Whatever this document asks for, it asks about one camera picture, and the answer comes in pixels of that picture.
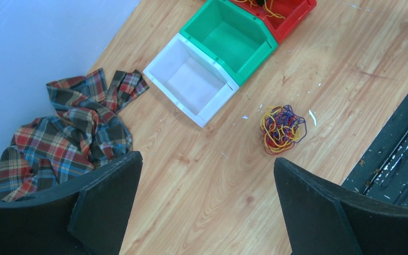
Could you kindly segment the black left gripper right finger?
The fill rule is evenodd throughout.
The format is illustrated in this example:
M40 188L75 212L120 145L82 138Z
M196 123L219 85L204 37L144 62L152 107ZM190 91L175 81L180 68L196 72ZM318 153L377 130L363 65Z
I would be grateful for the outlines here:
M408 208L308 172L286 158L274 178L293 254L408 254Z

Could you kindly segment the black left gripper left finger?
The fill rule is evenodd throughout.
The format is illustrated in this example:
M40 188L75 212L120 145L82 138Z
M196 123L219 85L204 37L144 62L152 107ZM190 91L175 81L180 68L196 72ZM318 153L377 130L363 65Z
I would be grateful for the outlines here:
M0 201L0 254L118 254L142 166L132 151L60 185Z

